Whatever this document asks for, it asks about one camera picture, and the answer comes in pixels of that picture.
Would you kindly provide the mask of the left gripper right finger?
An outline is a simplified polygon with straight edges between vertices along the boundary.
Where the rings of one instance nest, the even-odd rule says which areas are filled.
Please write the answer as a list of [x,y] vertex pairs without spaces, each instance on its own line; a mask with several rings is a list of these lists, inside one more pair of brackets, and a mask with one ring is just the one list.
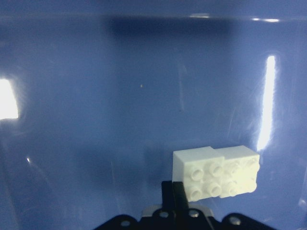
[[182,182],[173,182],[173,193],[176,210],[188,210],[189,203]]

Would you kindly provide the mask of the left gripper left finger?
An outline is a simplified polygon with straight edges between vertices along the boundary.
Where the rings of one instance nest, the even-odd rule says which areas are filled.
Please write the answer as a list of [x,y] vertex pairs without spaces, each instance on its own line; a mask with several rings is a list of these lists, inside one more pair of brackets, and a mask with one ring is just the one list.
[[172,181],[162,181],[162,208],[165,210],[174,209],[174,194]]

